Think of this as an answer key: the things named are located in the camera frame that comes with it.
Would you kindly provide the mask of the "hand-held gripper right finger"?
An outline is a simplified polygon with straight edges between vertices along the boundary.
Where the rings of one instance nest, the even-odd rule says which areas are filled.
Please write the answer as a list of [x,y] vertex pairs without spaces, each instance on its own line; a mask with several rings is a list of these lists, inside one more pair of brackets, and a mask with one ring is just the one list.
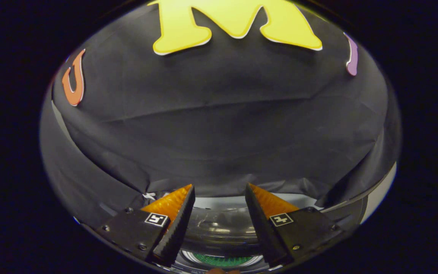
[[245,201],[270,267],[302,264],[343,239],[343,229],[314,207],[299,208],[251,183]]

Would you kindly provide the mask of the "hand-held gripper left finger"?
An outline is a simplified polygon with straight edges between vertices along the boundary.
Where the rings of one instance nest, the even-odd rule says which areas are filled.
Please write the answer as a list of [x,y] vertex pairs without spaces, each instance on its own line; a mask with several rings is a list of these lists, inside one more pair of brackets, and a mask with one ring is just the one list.
[[195,202],[192,184],[144,207],[127,207],[97,227],[113,248],[144,263],[170,267],[186,236]]

